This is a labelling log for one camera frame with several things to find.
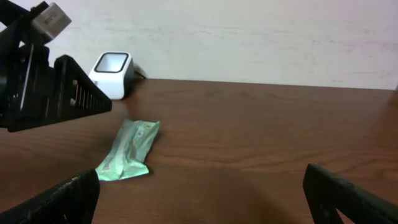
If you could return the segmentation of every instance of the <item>white backdrop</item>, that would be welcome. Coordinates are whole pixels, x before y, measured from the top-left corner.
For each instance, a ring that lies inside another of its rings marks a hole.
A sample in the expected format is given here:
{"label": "white backdrop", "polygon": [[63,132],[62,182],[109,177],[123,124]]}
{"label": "white backdrop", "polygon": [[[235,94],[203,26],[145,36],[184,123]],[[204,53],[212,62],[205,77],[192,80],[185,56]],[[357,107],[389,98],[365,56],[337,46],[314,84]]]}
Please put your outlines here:
{"label": "white backdrop", "polygon": [[[26,9],[41,0],[14,0]],[[150,78],[395,89],[396,0],[57,0],[51,61],[130,52]]]}

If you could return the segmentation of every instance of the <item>wall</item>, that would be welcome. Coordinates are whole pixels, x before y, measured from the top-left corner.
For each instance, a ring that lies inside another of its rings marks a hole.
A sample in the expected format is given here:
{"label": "wall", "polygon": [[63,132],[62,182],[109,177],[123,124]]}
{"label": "wall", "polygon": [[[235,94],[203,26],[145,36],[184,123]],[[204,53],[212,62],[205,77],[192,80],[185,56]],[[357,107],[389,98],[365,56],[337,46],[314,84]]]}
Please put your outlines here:
{"label": "wall", "polygon": [[[30,8],[41,0],[14,2]],[[128,51],[150,78],[395,89],[395,0],[58,0],[49,44],[89,72]]]}

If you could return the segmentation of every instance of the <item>brown tabletop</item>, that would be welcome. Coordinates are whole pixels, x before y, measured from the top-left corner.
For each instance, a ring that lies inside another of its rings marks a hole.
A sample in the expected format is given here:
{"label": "brown tabletop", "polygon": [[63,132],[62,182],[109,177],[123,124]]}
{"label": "brown tabletop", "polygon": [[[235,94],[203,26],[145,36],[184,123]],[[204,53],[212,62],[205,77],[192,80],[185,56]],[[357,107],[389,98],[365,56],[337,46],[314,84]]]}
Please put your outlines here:
{"label": "brown tabletop", "polygon": [[0,130],[0,212],[96,167],[123,119],[161,121],[150,174],[102,182],[93,223],[313,223],[317,163],[398,203],[398,95],[146,80],[110,113]]}

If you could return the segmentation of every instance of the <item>white device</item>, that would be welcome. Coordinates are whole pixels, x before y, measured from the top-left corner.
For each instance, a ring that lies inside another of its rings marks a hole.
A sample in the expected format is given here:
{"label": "white device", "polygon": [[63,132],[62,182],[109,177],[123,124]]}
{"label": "white device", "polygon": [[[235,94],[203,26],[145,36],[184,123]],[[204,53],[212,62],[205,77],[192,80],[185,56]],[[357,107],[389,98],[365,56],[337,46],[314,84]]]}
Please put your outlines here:
{"label": "white device", "polygon": [[120,100],[134,78],[132,57],[127,52],[105,52],[88,76],[109,99]]}

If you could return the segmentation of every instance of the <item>wood grain surface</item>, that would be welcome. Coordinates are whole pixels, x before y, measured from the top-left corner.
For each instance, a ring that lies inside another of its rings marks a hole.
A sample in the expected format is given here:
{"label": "wood grain surface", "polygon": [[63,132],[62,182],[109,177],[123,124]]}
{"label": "wood grain surface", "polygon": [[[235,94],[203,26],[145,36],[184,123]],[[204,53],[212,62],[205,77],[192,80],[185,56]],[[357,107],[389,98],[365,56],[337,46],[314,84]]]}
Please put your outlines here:
{"label": "wood grain surface", "polygon": [[398,203],[398,95],[146,80],[109,113],[0,130],[0,212],[96,167],[124,119],[161,121],[150,174],[102,182],[93,223],[313,223],[317,163]]}

